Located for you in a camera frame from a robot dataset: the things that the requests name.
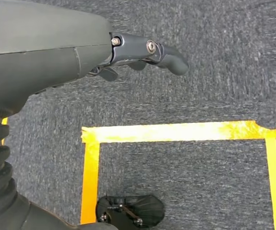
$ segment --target screw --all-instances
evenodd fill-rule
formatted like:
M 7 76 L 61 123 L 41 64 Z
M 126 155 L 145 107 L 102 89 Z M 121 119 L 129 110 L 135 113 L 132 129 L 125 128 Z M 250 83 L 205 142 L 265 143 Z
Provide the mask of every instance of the screw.
M 147 48 L 150 54 L 153 54 L 156 52 L 156 44 L 152 40 L 147 41 Z
M 121 40 L 118 37 L 113 37 L 113 39 L 111 39 L 111 43 L 114 46 L 118 46 L 121 44 Z
M 103 214 L 101 216 L 101 221 L 105 222 L 107 220 L 107 214 Z

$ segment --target gray robot body panel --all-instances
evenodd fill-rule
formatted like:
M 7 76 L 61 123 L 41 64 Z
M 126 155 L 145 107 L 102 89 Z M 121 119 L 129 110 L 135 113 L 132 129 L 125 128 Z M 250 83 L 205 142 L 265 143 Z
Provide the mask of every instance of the gray robot body panel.
M 110 45 L 109 21 L 92 13 L 0 0 L 0 54 Z

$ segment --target yellow tape square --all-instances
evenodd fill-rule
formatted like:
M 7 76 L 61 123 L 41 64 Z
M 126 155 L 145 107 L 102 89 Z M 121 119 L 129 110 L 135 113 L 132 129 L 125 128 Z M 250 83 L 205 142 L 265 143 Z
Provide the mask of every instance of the yellow tape square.
M 276 129 L 263 128 L 256 121 L 83 127 L 81 138 L 86 144 L 81 224 L 96 222 L 101 143 L 265 139 L 276 230 Z

